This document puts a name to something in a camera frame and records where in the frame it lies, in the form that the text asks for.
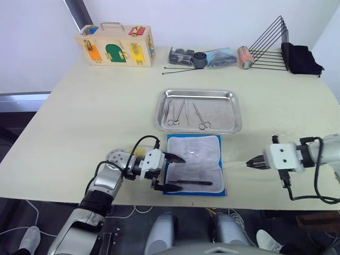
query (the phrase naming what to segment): sneaker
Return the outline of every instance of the sneaker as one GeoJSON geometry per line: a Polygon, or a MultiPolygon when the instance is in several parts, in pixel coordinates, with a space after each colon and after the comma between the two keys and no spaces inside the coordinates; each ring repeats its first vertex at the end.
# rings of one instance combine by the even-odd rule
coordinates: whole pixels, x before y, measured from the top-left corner
{"type": "Polygon", "coordinates": [[[37,226],[31,226],[23,236],[19,249],[26,249],[34,255],[40,243],[40,230],[37,226]]]}
{"type": "Polygon", "coordinates": [[[260,229],[256,233],[257,244],[260,249],[279,253],[283,245],[279,244],[266,231],[260,229]]]}

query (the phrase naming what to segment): metal tray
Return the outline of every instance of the metal tray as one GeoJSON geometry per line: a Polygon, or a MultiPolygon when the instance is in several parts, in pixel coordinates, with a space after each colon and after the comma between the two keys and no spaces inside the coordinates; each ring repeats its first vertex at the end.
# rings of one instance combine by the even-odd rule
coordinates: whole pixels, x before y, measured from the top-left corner
{"type": "Polygon", "coordinates": [[[242,128],[239,101],[231,91],[168,89],[159,96],[155,126],[166,132],[234,134],[242,128]]]}

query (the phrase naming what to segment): table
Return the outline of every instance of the table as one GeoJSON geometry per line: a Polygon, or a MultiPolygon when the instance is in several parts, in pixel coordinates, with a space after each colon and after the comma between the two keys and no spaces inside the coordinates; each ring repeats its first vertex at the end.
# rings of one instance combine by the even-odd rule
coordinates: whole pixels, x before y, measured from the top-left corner
{"type": "MultiPolygon", "coordinates": [[[[290,201],[273,170],[242,165],[261,154],[273,134],[281,142],[340,131],[340,108],[314,75],[238,66],[162,75],[168,48],[157,48],[152,68],[89,66],[80,59],[55,87],[0,164],[0,196],[80,202],[97,163],[112,149],[129,149],[154,127],[159,94],[165,89],[231,90],[239,98],[243,128],[222,135],[222,162],[228,197],[163,195],[150,181],[124,180],[114,200],[121,205],[249,209],[333,210],[319,200],[290,201]]],[[[153,145],[152,139],[145,145],[153,145]]],[[[323,166],[322,194],[338,196],[333,170],[323,166]]],[[[294,196],[314,194],[312,168],[293,173],[294,196]]]]}

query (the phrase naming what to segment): lock box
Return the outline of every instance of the lock box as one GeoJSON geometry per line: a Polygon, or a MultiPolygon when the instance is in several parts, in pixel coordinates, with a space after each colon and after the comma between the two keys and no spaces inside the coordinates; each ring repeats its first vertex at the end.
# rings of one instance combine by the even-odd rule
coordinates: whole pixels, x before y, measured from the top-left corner
{"type": "Polygon", "coordinates": [[[151,67],[155,58],[151,27],[102,22],[75,37],[91,65],[151,67]]]}

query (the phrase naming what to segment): wire rack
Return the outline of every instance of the wire rack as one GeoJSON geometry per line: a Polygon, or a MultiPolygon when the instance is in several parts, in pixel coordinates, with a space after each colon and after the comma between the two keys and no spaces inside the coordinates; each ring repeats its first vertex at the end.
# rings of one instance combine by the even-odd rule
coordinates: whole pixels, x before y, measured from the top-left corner
{"type": "Polygon", "coordinates": [[[283,54],[281,50],[269,51],[270,47],[280,38],[282,43],[288,42],[288,28],[281,15],[250,46],[249,52],[254,59],[251,68],[289,70],[288,54],[283,54]]]}

